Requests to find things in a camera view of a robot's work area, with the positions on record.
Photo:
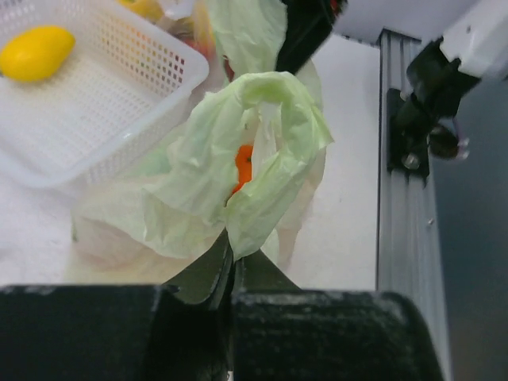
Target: yellow lemon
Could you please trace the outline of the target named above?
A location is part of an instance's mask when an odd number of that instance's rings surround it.
[[[164,15],[164,11],[156,0],[118,0],[118,2],[152,23],[157,22]]]
[[[19,82],[41,81],[56,73],[74,44],[74,36],[59,26],[29,29],[0,51],[0,71]]]

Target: metal rail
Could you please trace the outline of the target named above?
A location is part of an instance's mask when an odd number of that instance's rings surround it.
[[[387,91],[410,93],[406,68],[419,40],[384,30],[381,49],[378,273],[380,291],[408,296],[429,325],[444,377],[452,380],[432,172],[427,181],[387,171]]]

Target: light green plastic bag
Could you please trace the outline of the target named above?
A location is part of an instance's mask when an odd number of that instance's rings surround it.
[[[209,0],[209,7],[217,55],[229,57],[237,80],[207,94],[187,123],[128,173],[92,188],[73,212],[81,252],[109,268],[133,264],[118,282],[164,281],[174,274],[164,266],[181,269],[171,258],[200,256],[225,227],[237,259],[262,248],[277,262],[284,245],[292,252],[323,176],[325,146],[333,140],[314,66],[296,78],[263,73],[275,66],[285,37],[284,5]],[[237,183],[237,150],[252,143],[253,180],[228,200]]]
[[[254,112],[262,102],[281,104],[265,126]],[[261,141],[267,129],[278,149],[273,154]],[[237,150],[252,136],[254,152],[265,148],[252,158],[257,173],[228,200],[237,183]],[[247,256],[264,245],[331,141],[321,111],[293,75],[242,75],[208,94],[167,138],[167,166],[158,160],[162,173],[139,176],[154,168],[148,156],[133,173],[93,189],[75,208],[78,238],[106,224],[161,256],[188,258],[202,254],[226,227],[235,257]]]

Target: basket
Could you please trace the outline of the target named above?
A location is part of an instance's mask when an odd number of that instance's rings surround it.
[[[47,24],[76,39],[56,75],[0,77],[0,171],[31,187],[110,179],[180,122],[208,75],[199,53],[113,0],[0,1],[0,47]]]

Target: white table surface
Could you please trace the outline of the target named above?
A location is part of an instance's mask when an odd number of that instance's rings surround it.
[[[301,287],[373,290],[379,50],[332,36],[314,63],[335,143],[286,273]],[[1,175],[0,198],[0,285],[61,282],[71,252],[73,200]]]

